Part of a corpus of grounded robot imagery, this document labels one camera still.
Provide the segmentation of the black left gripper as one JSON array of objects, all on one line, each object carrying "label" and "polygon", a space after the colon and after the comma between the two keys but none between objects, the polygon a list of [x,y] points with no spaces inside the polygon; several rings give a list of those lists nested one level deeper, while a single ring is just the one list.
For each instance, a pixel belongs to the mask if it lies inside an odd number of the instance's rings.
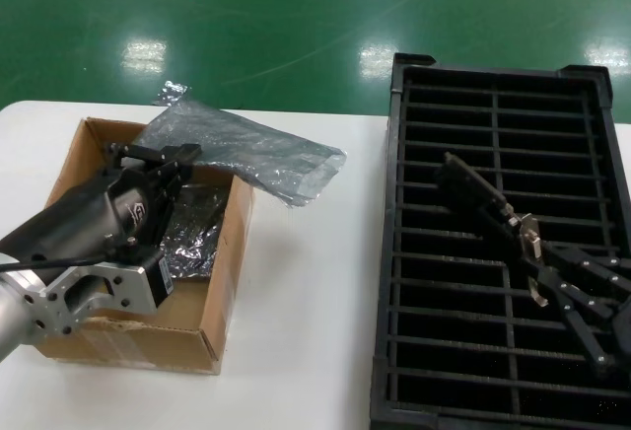
[{"label": "black left gripper", "polygon": [[57,201],[1,240],[1,252],[20,263],[85,259],[128,245],[157,247],[164,236],[182,187],[192,175],[199,144],[160,150],[136,144],[106,143],[115,167],[123,159],[142,161],[148,171],[103,169],[67,190]]}]

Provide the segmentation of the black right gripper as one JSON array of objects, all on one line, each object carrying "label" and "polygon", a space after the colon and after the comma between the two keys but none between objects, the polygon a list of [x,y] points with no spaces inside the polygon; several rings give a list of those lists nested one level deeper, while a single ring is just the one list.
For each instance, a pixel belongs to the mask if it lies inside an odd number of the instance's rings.
[{"label": "black right gripper", "polygon": [[[630,259],[552,245],[544,245],[542,253],[548,266],[537,266],[529,277],[532,299],[541,308],[559,310],[599,379],[630,377],[630,300],[614,301],[630,297]],[[599,334],[584,315],[596,322]]]}]

